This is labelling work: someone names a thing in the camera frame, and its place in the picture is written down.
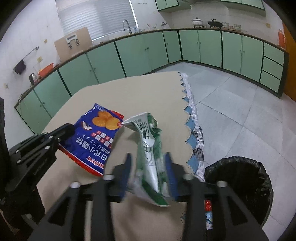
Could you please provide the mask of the dark green white snack bag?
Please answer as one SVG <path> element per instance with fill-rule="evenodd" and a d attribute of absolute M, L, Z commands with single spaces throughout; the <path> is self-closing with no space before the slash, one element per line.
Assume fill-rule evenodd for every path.
<path fill-rule="evenodd" d="M 168 176 L 162 152 L 161 129 L 151 113 L 141 113 L 125 120 L 123 126 L 139 135 L 131 191 L 159 207 L 169 207 Z"/>

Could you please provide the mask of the black lined trash bin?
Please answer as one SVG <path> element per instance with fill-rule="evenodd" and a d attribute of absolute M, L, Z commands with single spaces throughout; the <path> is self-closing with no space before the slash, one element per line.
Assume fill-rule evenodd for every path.
<path fill-rule="evenodd" d="M 225 181 L 246 205 L 261 227 L 273 204 L 273 187 L 264 165 L 247 157 L 220 159 L 205 168 L 205 181 Z"/>

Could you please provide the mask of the green lower kitchen cabinets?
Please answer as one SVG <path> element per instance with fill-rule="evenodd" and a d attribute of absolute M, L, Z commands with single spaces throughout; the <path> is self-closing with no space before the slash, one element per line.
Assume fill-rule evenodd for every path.
<path fill-rule="evenodd" d="M 179 62 L 232 73 L 281 97 L 289 54 L 265 40 L 227 30 L 134 34 L 99 44 L 54 67 L 19 97 L 15 110 L 32 132 L 41 133 L 79 90 Z"/>

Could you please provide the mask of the green upper kitchen cabinets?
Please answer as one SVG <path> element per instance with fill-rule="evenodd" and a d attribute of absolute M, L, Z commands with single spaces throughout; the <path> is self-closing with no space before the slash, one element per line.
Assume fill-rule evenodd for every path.
<path fill-rule="evenodd" d="M 241 9 L 244 11 L 265 11 L 263 1 L 169 1 L 169 0 L 155 0 L 154 1 L 158 11 L 179 11 L 191 9 L 193 6 L 201 6 L 202 4 L 218 4 L 220 6 L 226 6 L 231 9 Z"/>

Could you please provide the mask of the blue red silver wrapper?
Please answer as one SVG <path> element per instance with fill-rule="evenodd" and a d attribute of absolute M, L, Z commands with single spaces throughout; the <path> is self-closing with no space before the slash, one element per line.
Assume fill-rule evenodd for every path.
<path fill-rule="evenodd" d="M 206 229 L 213 229 L 213 216 L 212 216 L 212 204 L 210 200 L 205 200 L 205 216 L 206 216 Z"/>

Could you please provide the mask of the steel kettle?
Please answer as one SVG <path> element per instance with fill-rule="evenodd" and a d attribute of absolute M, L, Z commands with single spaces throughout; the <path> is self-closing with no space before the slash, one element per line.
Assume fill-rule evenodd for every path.
<path fill-rule="evenodd" d="M 39 81 L 39 78 L 35 73 L 32 73 L 29 75 L 29 81 L 30 81 L 31 85 L 33 86 Z"/>

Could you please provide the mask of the beige tablecloth with blue trim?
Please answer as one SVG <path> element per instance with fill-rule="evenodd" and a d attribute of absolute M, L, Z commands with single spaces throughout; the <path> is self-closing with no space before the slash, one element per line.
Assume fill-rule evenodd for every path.
<path fill-rule="evenodd" d="M 75 123 L 97 103 L 130 118 L 151 113 L 161 129 L 162 150 L 187 173 L 204 177 L 202 135 L 197 109 L 187 77 L 177 71 L 113 80 L 85 87 L 74 94 L 45 127 L 51 132 L 65 123 Z M 111 206 L 117 240 L 181 240 L 185 203 L 158 207 L 134 194 Z"/>

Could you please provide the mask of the orange basin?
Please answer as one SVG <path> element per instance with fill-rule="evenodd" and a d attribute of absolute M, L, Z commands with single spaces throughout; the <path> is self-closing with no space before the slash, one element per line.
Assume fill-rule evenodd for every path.
<path fill-rule="evenodd" d="M 45 68 L 39 70 L 38 75 L 40 78 L 45 77 L 48 73 L 50 73 L 54 68 L 54 63 L 49 64 Z"/>

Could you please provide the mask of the cardboard sheet with picture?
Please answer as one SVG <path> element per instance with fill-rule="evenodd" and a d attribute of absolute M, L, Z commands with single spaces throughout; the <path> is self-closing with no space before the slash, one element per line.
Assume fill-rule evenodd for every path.
<path fill-rule="evenodd" d="M 65 35 L 55 41 L 54 45 L 62 63 L 93 47 L 87 27 Z"/>

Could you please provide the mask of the window blinds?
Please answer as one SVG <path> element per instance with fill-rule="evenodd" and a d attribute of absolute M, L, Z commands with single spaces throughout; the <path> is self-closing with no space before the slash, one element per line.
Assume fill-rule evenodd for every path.
<path fill-rule="evenodd" d="M 124 20 L 131 29 L 138 26 L 130 1 L 59 0 L 56 7 L 65 35 L 86 27 L 90 38 L 95 40 L 122 31 Z"/>

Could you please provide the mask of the white cooking pot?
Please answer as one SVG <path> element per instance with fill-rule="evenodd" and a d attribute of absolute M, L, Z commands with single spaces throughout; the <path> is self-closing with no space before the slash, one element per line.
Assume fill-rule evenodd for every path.
<path fill-rule="evenodd" d="M 194 28 L 203 28 L 204 22 L 200 18 L 194 18 L 192 19 L 192 25 Z"/>

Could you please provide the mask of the black wok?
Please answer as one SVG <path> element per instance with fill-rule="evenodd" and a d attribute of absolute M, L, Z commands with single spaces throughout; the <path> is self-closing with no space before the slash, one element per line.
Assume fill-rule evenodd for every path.
<path fill-rule="evenodd" d="M 223 26 L 223 23 L 217 21 L 216 19 L 211 19 L 210 21 L 208 21 L 208 25 L 210 26 L 210 28 L 219 28 L 219 29 L 221 29 L 222 26 Z"/>

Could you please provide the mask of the orange thermos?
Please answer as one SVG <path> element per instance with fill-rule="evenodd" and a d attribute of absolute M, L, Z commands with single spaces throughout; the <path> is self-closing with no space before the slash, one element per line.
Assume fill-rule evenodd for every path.
<path fill-rule="evenodd" d="M 285 35 L 281 29 L 278 30 L 278 46 L 285 50 Z"/>

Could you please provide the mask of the wooden door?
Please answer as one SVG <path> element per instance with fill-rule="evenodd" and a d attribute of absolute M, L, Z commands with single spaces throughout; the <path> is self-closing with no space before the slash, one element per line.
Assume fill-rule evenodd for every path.
<path fill-rule="evenodd" d="M 284 93 L 296 101 L 296 43 L 285 24 L 283 24 L 283 28 L 285 32 L 286 51 L 289 54 Z"/>

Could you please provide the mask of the wall towel rail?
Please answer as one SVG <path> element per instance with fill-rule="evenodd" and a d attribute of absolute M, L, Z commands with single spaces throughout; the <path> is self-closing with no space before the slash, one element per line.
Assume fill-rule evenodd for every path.
<path fill-rule="evenodd" d="M 39 46 L 36 46 L 34 49 L 32 49 L 27 55 L 25 55 L 22 60 L 24 60 L 25 58 L 27 58 L 27 56 L 29 56 L 29 54 L 31 54 L 34 51 L 37 51 L 39 49 Z"/>

